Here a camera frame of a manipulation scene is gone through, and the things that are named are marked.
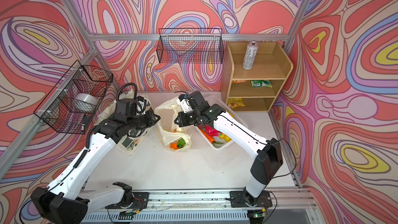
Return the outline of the leaf print canvas tote bag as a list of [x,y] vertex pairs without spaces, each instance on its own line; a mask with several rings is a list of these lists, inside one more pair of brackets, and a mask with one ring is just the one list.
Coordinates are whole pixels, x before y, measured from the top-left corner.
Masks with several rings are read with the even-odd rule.
[[160,120],[147,95],[133,90],[118,94],[116,100],[101,112],[88,137],[112,140],[116,149],[132,155]]

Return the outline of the white perforated plastic basket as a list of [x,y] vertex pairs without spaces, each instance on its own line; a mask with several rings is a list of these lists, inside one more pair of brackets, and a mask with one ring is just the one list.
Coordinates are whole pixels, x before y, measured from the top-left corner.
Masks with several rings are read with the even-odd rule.
[[[208,96],[205,96],[204,97],[204,99],[209,103],[209,105],[210,106],[212,106],[213,104],[218,104],[219,106],[221,106],[222,108],[224,108],[225,110],[226,110],[226,112],[228,112],[231,116],[232,116],[232,118],[234,118],[235,119],[235,121],[236,122],[239,122],[241,125],[243,125],[243,126],[245,126],[246,128],[248,128],[248,125],[247,125],[247,123],[245,123],[240,117],[238,117],[237,115],[236,115],[236,113],[232,110],[232,109],[230,109],[229,107],[228,107],[228,105],[226,104],[226,103],[224,103],[221,99],[219,99],[219,98],[217,98],[217,97],[215,97],[215,96],[212,96],[212,95],[208,95]],[[202,134],[202,132],[200,131],[200,128],[198,128],[198,127],[195,127],[195,130],[198,132],[198,134],[201,136],[201,138],[205,141],[205,143],[207,144],[207,145],[209,145],[210,146],[210,148],[211,149],[213,149],[213,150],[223,150],[223,149],[225,149],[225,148],[227,148],[227,147],[229,147],[229,146],[231,146],[232,144],[234,144],[235,142],[233,141],[233,140],[231,140],[230,142],[226,142],[226,143],[217,143],[217,139],[215,139],[215,142],[214,142],[214,144],[212,145],[208,140],[207,140],[207,138]]]

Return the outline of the cream plastic grocery bag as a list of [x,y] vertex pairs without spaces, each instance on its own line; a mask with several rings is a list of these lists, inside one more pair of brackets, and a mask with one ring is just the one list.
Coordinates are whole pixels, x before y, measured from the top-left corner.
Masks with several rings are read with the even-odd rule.
[[[172,152],[187,152],[191,147],[192,141],[191,136],[187,133],[187,128],[181,128],[174,122],[178,117],[178,113],[183,112],[177,101],[178,97],[175,97],[164,102],[155,108],[154,113],[161,117],[157,125],[165,148]],[[180,138],[183,138],[186,141],[186,146],[179,150],[171,149],[170,143]]]

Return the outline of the toy carrot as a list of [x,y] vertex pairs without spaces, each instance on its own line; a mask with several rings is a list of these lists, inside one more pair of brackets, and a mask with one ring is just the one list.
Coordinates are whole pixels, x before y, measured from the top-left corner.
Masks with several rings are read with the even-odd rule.
[[201,132],[202,132],[202,134],[207,138],[207,140],[213,145],[214,144],[214,142],[215,142],[215,139],[212,137],[212,136],[210,136],[207,132],[206,132],[206,130],[200,130]]
[[186,141],[183,138],[180,138],[170,143],[170,148],[174,150],[182,149],[185,146],[186,146]]

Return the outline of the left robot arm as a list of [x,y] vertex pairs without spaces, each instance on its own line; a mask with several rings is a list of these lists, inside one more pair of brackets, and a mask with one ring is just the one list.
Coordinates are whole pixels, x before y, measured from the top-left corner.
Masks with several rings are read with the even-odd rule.
[[90,129],[78,156],[47,187],[36,188],[29,202],[40,217],[54,224],[79,224],[88,214],[113,204],[129,208],[135,196],[128,184],[117,181],[85,196],[81,189],[123,137],[140,136],[159,120],[143,96],[117,100],[114,113]]

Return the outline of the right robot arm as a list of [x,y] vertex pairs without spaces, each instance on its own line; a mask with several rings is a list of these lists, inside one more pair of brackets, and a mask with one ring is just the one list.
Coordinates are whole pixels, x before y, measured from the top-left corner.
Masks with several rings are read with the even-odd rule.
[[177,105],[182,109],[174,120],[179,127],[209,126],[227,135],[250,155],[253,159],[251,178],[241,192],[243,201],[240,204],[257,206],[265,188],[277,177],[276,173],[284,163],[280,141],[255,134],[222,106],[210,105],[198,91],[181,94],[177,98]]

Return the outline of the toy pink dragon fruit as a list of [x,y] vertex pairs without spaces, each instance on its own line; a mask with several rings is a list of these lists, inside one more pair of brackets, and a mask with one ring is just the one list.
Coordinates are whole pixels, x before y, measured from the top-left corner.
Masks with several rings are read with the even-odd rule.
[[210,127],[209,125],[207,125],[205,127],[205,132],[206,132],[207,135],[209,135],[211,137],[219,136],[219,131],[217,131],[216,129]]

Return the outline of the yellow chips packet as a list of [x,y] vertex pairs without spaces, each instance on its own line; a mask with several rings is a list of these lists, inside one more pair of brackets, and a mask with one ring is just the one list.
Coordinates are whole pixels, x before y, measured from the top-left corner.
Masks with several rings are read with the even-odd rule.
[[236,109],[239,107],[245,107],[244,101],[242,98],[232,97],[228,99],[227,105],[230,109]]

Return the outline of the white tape roll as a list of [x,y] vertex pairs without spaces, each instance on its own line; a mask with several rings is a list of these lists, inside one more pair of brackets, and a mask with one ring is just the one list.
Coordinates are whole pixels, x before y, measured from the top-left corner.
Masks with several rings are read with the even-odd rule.
[[92,113],[96,109],[98,99],[90,94],[79,93],[75,96],[72,106],[83,113]]

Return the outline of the wooden shelf unit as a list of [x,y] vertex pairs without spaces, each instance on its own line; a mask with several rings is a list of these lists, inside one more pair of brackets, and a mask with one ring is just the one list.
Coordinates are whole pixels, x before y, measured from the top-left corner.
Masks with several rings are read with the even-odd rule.
[[[293,63],[280,43],[265,41],[259,43],[252,69],[244,69],[247,45],[245,42],[226,43],[220,84],[221,98],[226,104],[229,98],[242,98],[246,106],[236,108],[236,112],[269,112],[292,72]],[[269,80],[273,87],[253,88],[251,80]]]

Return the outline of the green snack packet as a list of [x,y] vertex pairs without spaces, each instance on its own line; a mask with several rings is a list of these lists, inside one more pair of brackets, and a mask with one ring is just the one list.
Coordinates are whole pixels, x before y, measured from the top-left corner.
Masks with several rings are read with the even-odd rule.
[[269,80],[251,80],[250,84],[253,88],[272,88],[273,85]]

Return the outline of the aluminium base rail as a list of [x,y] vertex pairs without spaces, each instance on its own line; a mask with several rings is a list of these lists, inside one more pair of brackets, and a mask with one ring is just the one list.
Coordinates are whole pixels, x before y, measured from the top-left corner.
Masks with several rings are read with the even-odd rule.
[[80,200],[88,200],[87,211],[66,209],[68,224],[117,224],[187,221],[235,221],[254,223],[309,223],[325,221],[309,190],[274,188],[264,191],[257,203],[246,203],[238,189],[149,190],[132,191],[128,202],[108,200],[115,186],[107,191],[83,191]]

